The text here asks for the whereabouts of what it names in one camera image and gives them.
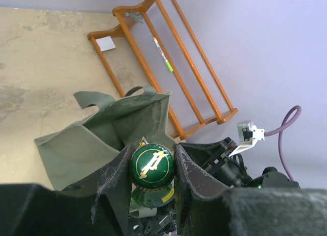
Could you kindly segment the green marker on shelf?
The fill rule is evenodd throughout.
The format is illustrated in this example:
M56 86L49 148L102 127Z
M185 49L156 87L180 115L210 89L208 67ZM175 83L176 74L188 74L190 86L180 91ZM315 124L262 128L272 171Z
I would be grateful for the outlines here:
M160 54L161 54L163 60L165 61L165 64L166 64L168 70L169 70L171 73L173 73L174 70L173 70L171 64L169 63L168 59L166 58L166 56L165 56L165 54L164 54L164 52L163 52L163 50L162 50L162 48L161 48L161 46L160 46L158 40L157 40L155 37L153 37L153 41L154 41L154 43L155 43L157 49L159 50L159 52L160 52Z

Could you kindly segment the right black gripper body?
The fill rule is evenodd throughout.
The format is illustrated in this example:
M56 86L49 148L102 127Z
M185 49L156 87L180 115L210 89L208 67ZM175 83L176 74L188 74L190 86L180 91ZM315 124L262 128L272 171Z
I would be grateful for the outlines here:
M211 144L182 143L194 163L228 187L245 187L251 177L247 174L241 154L230 154L237 144L227 137Z

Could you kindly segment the green canvas bag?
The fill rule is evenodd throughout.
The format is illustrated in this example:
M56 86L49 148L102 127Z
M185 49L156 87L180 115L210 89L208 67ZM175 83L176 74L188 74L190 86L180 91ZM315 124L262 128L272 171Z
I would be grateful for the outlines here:
M96 91L74 97L83 109L98 112L65 129L35 139L48 178L56 190L85 178L112 161L126 146L141 142L162 145L173 153L175 141L166 134L170 95L150 86L130 89L123 98Z

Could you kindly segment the green beer bottle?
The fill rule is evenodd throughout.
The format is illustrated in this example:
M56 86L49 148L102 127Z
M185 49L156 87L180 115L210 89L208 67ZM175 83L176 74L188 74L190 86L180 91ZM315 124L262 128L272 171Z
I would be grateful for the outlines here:
M143 141L132 154L129 169L135 185L131 199L135 203L153 209L173 200L175 161L171 150Z

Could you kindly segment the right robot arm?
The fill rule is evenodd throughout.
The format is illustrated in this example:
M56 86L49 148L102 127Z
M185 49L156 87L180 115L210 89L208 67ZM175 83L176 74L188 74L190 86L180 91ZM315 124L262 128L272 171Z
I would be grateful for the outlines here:
M229 137L211 144L182 143L181 146L193 162L230 188L299 188L298 182L290 180L275 167L267 167L261 176L251 178L246 171L242 155L231 154L239 146Z

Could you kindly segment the white red small box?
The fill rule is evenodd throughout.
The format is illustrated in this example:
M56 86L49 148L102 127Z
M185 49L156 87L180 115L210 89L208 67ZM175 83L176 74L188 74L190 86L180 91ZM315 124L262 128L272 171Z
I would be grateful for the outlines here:
M112 50L112 49L116 48L111 36L98 38L98 39L96 39L96 42L97 42L101 52Z

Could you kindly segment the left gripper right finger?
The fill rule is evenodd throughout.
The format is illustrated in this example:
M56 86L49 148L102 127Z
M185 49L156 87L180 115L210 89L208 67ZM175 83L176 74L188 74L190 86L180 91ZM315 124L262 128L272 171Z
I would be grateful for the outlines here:
M174 148L179 235L326 235L326 191L229 188Z

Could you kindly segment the orange wooden shelf rack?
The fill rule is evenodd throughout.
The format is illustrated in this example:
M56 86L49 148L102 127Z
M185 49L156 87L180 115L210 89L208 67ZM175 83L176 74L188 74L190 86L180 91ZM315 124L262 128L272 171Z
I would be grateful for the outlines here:
M119 95L124 90L100 40L123 37L129 43L150 85L171 93L171 137L187 139L210 123L224 124L237 109L196 38L177 0L144 0L112 11L118 25L88 34Z

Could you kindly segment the grey metal clip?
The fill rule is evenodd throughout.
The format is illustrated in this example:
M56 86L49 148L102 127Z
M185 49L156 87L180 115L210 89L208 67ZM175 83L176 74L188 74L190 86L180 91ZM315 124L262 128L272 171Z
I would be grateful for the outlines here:
M140 12L135 12L135 13L126 12L125 16L133 19L135 22L141 22L141 23L144 22L144 18Z

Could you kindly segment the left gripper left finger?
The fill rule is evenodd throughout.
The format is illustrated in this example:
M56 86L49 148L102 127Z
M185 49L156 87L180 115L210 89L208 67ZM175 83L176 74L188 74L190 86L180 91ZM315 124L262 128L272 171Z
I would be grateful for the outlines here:
M36 183L1 185L1 235L127 235L132 179L126 146L62 191Z

